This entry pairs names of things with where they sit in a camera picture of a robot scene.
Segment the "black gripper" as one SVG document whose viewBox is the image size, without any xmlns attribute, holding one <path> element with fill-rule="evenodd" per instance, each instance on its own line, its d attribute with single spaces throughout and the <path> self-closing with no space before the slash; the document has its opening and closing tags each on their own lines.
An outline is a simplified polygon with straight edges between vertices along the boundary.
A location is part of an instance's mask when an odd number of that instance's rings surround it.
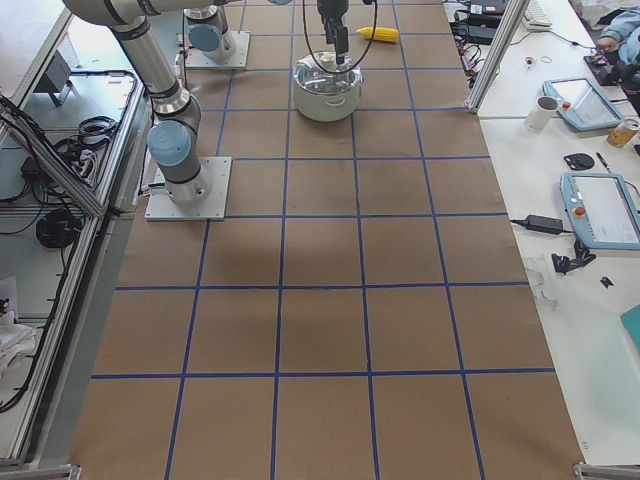
<svg viewBox="0 0 640 480">
<path fill-rule="evenodd" d="M 333 23 L 341 23 L 347 12 L 347 0 L 318 0 L 317 9 L 324 23 L 325 38 L 328 45 L 334 44 Z M 336 63 L 343 64 L 349 51 L 348 29 L 345 26 L 335 27 Z"/>
</svg>

